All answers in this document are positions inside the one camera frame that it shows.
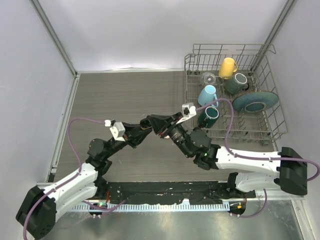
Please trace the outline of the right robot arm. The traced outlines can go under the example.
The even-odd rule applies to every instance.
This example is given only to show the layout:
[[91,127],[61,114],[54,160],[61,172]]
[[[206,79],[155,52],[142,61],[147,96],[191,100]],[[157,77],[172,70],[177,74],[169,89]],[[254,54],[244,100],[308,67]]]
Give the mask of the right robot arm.
[[187,132],[181,125],[182,114],[148,115],[155,134],[169,137],[187,157],[204,170],[235,169],[228,177],[226,193],[233,198],[258,189],[281,189],[288,194],[308,193],[307,163],[292,148],[280,152],[256,152],[230,149],[213,144],[199,127]]

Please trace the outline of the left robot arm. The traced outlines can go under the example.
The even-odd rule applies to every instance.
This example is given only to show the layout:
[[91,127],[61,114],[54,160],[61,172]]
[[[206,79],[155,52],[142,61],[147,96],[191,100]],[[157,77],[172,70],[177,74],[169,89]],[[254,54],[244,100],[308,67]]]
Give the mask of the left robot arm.
[[107,192],[103,178],[112,162],[108,159],[126,146],[136,148],[152,131],[148,120],[138,124],[105,120],[112,137],[93,139],[88,147],[88,158],[78,169],[63,179],[44,188],[34,186],[28,190],[15,219],[22,226],[22,237],[30,234],[40,240],[54,227],[68,210],[89,198],[102,199]]

